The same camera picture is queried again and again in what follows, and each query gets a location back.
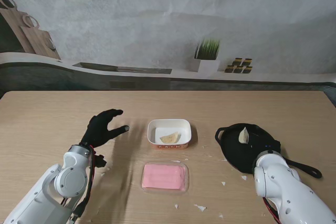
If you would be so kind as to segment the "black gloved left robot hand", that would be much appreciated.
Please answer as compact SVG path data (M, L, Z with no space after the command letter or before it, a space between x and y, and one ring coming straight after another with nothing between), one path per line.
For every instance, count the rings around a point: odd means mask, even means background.
M97 148L127 132L130 128L128 125L108 130L108 124L112 121L112 119L122 114L123 110L110 109L93 116L89 121L87 130L79 144Z

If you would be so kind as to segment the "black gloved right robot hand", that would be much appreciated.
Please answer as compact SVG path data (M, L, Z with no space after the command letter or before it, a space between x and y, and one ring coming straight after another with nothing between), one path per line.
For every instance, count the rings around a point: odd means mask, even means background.
M273 151L280 153L281 144L279 141L274 140L273 138L266 137L254 137L249 141L253 153L258 156L262 152Z

